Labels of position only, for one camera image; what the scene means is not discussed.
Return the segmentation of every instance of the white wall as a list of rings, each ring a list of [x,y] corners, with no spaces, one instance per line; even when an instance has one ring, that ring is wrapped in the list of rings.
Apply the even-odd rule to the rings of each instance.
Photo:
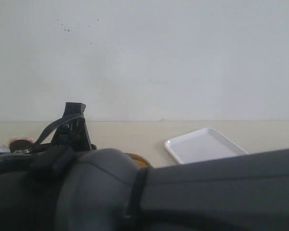
[[[89,120],[289,119],[289,0],[0,0],[0,121],[65,101]]]

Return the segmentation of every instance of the beige table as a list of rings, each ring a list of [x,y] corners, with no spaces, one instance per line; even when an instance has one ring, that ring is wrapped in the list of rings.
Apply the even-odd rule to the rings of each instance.
[[[48,123],[0,123],[0,145],[10,137],[37,138]],[[249,153],[289,148],[289,121],[87,122],[92,143],[147,158],[153,166],[175,165],[164,149],[168,138],[200,128],[219,130]]]

